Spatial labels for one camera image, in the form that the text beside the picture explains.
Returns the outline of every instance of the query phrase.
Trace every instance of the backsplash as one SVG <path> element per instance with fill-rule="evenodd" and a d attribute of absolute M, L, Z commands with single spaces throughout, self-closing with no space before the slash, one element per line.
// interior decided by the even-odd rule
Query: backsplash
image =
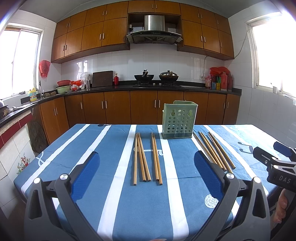
<path fill-rule="evenodd" d="M 167 70 L 175 72 L 181 81 L 201 82 L 204 68 L 204 55 L 179 52 L 176 45 L 131 44 L 130 50 L 95 54 L 62 64 L 62 80 L 77 80 L 84 72 L 113 70 L 119 81 L 134 80 L 135 74 L 147 69 L 149 74 L 159 80 L 158 75 Z M 211 67 L 224 66 L 224 61 L 207 57 L 204 76 Z"/>

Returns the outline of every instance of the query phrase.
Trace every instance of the pot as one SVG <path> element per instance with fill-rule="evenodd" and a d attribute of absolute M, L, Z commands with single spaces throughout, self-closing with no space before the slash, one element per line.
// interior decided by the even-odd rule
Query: pot
<path fill-rule="evenodd" d="M 159 75 L 160 80 L 163 81 L 176 81 L 179 76 L 173 71 L 168 70 L 167 72 L 163 72 Z"/>

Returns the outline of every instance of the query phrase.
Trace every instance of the red tile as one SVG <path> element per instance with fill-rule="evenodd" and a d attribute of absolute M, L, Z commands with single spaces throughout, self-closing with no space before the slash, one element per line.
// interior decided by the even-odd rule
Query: red tile
<path fill-rule="evenodd" d="M 33 116 L 32 114 L 26 115 L 23 119 L 19 120 L 20 127 L 22 128 L 25 124 L 27 124 L 30 120 L 32 120 Z"/>
<path fill-rule="evenodd" d="M 15 134 L 17 133 L 17 131 L 20 129 L 20 124 L 19 122 L 15 123 L 14 125 L 12 125 L 11 127 L 8 128 L 7 131 L 5 131 L 1 137 L 3 140 L 3 143 L 5 144 L 6 142 L 8 142 L 8 140 Z"/>

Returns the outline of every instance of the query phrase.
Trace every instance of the human hand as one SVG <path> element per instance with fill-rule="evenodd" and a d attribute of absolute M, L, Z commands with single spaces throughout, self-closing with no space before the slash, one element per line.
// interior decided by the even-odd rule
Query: human hand
<path fill-rule="evenodd" d="M 274 222 L 281 223 L 282 219 L 286 216 L 286 207 L 288 205 L 288 199 L 285 197 L 286 189 L 283 189 L 280 196 L 278 203 L 276 205 L 276 213 L 274 214 Z"/>

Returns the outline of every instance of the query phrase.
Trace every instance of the window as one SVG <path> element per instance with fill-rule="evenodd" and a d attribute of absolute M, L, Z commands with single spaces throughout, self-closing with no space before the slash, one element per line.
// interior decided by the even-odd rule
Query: window
<path fill-rule="evenodd" d="M 36 87 L 40 33 L 7 27 L 0 35 L 0 99 Z"/>
<path fill-rule="evenodd" d="M 296 96 L 296 21 L 279 12 L 247 22 L 256 85 Z"/>

